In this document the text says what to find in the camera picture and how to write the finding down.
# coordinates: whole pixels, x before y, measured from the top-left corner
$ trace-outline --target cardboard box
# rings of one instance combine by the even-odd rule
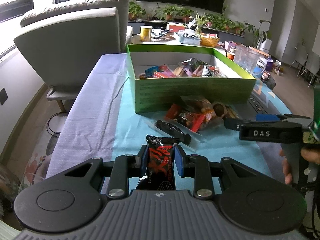
[[[203,95],[211,102],[246,103],[256,79],[214,48],[137,44],[127,46],[128,72],[136,113],[168,110],[180,96]],[[215,65],[227,78],[139,79],[152,66],[166,64],[174,70],[178,63],[195,57]]]

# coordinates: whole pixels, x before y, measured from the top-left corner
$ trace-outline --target dining chair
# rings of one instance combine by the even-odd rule
[[[297,45],[297,54],[296,54],[296,57],[294,59],[294,61],[292,62],[292,64],[290,65],[290,67],[295,63],[297,62],[298,63],[298,69],[301,66],[304,66],[305,63],[307,62],[307,49],[305,46],[303,46],[301,43],[299,43]]]
[[[310,87],[310,84],[311,84],[311,82],[312,82],[314,77],[320,78],[320,76],[318,75],[319,69],[320,69],[320,57],[319,57],[319,55],[314,53],[314,52],[310,52],[309,56],[308,56],[308,60],[307,60],[306,66],[305,66],[305,70],[301,73],[299,78],[306,71],[309,71],[312,74],[311,79],[310,79],[310,83],[309,83],[309,86],[308,86],[308,87]]]

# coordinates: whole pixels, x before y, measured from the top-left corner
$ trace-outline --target baseboard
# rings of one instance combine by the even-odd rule
[[[34,95],[34,97],[31,99],[27,107],[24,109],[22,115],[18,119],[16,125],[12,129],[12,132],[4,145],[4,149],[0,156],[0,163],[3,165],[6,165],[10,159],[11,152],[13,151],[13,148],[17,142],[18,136],[21,133],[21,130],[23,126],[25,125],[27,119],[29,118],[30,114],[32,113],[33,109],[35,108],[36,104],[42,97],[42,95],[45,93],[45,91],[48,89],[48,86],[46,84],[43,84],[38,92]]]

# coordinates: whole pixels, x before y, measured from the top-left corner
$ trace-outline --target yellow can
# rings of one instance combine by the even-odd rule
[[[151,41],[152,26],[140,27],[140,40],[150,42]]]

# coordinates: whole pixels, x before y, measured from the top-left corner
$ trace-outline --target finger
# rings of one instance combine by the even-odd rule
[[[289,173],[291,173],[291,167],[287,161],[287,158],[285,158],[283,161],[282,161],[282,171],[283,171],[283,174],[284,175],[288,175]]]
[[[283,150],[282,150],[282,149],[281,149],[281,150],[280,150],[280,152],[279,152],[279,156],[281,156],[281,157],[285,157],[284,152],[283,152]]]
[[[292,182],[292,174],[289,173],[288,175],[285,176],[284,182],[288,185]]]
[[[301,156],[308,162],[320,164],[320,150],[318,149],[301,149]]]

